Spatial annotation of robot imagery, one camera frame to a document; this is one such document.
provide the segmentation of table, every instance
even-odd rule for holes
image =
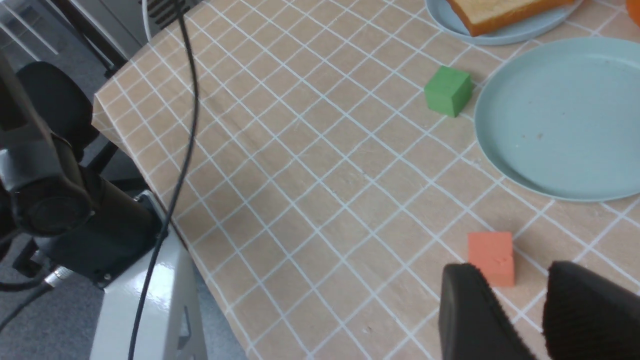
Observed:
[[[174,215],[251,359],[438,359],[440,276],[466,234],[511,231],[516,287],[496,289],[541,359],[546,268],[571,259],[640,290],[640,202],[569,204],[484,158],[474,102],[505,61],[546,42],[640,42],[622,0],[585,1],[522,44],[469,46],[421,0],[213,0],[188,14],[202,89],[198,146]],[[95,98],[94,125],[166,205],[191,122],[175,24]],[[472,74],[456,119],[426,107],[440,65]]]

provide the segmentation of black chair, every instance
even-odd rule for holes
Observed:
[[[84,149],[100,135],[91,125],[91,101],[71,78],[50,63],[30,63],[16,75],[37,113],[53,132],[71,144],[76,160],[80,162],[84,157]],[[117,150],[118,147],[114,143],[108,142],[87,168],[101,173]],[[142,177],[110,182],[124,192],[148,188]]]

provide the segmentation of bread slice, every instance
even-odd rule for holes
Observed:
[[[471,36],[491,33],[574,0],[447,0]]]

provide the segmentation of gray carpet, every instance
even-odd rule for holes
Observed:
[[[25,44],[34,49],[41,60],[65,71],[93,100],[93,94],[105,82],[102,65],[52,33],[51,27],[34,12],[27,11],[24,16],[57,48],[59,55],[52,54],[21,24],[12,22],[10,28],[20,35]],[[33,61],[29,54],[1,30],[0,49],[16,70]],[[90,160],[105,143],[106,139],[100,137],[91,144],[85,152],[83,163]],[[122,179],[135,176],[137,173],[133,162],[124,153],[118,152],[103,176],[106,179]],[[10,267],[25,240],[21,238],[15,241],[9,256],[0,263],[0,281],[25,280]],[[209,359],[246,359],[244,350],[207,290],[204,280],[197,275],[196,281]],[[0,317],[8,314],[25,296],[25,293],[0,293]],[[101,304],[102,292],[90,282],[80,276],[69,279],[56,291],[44,295],[25,309],[6,328],[0,335],[0,359],[88,359]]]

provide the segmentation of plate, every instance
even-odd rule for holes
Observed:
[[[427,10],[440,28],[454,37],[475,45],[508,45],[530,40],[562,24],[566,18],[582,3],[577,0],[573,5],[563,6],[541,13],[493,33],[472,37],[460,18],[453,12],[447,0],[426,0]]]
[[[476,104],[480,148],[506,177],[569,201],[640,193],[640,44],[578,38],[498,70]]]

